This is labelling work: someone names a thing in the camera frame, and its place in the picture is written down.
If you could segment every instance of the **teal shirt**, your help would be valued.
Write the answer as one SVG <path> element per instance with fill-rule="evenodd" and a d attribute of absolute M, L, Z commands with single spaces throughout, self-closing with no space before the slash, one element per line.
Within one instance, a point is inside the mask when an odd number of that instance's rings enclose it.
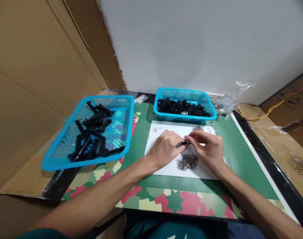
<path fill-rule="evenodd" d="M 52 229 L 36 229 L 29 231 L 17 239 L 68 239 L 62 233 Z M 82 239 L 95 239 L 96 235 L 89 233 Z M 176 221 L 159 223 L 154 220 L 146 220 L 134 225 L 124 235 L 124 239 L 265 239 L 263 234 L 254 225 L 228 222 L 227 227 L 214 224 L 207 226 L 204 223 L 201 227 Z"/>

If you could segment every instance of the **hand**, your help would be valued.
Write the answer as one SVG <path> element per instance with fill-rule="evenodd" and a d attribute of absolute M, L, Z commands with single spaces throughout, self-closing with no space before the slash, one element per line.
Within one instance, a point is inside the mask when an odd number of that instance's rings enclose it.
<path fill-rule="evenodd" d="M 204 165 L 218 177 L 227 165 L 223 160 L 222 137 L 202 130 L 192 131 L 185 139 L 190 142 Z"/>
<path fill-rule="evenodd" d="M 185 150 L 186 146 L 177 144 L 184 142 L 174 131 L 165 130 L 156 140 L 148 154 L 145 155 L 152 173 L 170 163 L 175 157 Z"/>

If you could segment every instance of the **white wall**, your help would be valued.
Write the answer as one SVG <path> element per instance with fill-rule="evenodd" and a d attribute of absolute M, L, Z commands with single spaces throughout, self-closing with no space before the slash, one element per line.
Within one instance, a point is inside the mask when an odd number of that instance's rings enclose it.
<path fill-rule="evenodd" d="M 101 0 L 129 90 L 232 93 L 259 104 L 303 72 L 303 4 L 294 0 Z"/>

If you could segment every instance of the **forearm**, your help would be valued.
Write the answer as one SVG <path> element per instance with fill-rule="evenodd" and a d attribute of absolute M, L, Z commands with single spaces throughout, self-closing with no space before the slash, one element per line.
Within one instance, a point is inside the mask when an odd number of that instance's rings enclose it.
<path fill-rule="evenodd" d="M 267 238 L 303 238 L 303 228 L 226 167 L 218 178 Z"/>
<path fill-rule="evenodd" d="M 85 190 L 58 206 L 30 230 L 55 229 L 70 238 L 79 238 L 106 216 L 141 179 L 152 173 L 141 158 L 126 169 Z"/>

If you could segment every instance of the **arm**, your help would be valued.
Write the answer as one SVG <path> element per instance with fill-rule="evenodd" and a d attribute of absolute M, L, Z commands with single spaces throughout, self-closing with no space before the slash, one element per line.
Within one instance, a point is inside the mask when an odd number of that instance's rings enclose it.
<path fill-rule="evenodd" d="M 147 155 L 61 204 L 29 230 L 50 228 L 69 238 L 80 238 L 94 228 L 138 181 L 156 172 L 181 153 L 185 146 L 175 146 L 183 141 L 175 132 L 164 131 Z"/>
<path fill-rule="evenodd" d="M 299 224 L 246 184 L 224 163 L 220 136 L 193 131 L 185 138 L 194 146 L 199 159 L 230 190 L 267 238 L 303 238 L 303 228 Z"/>

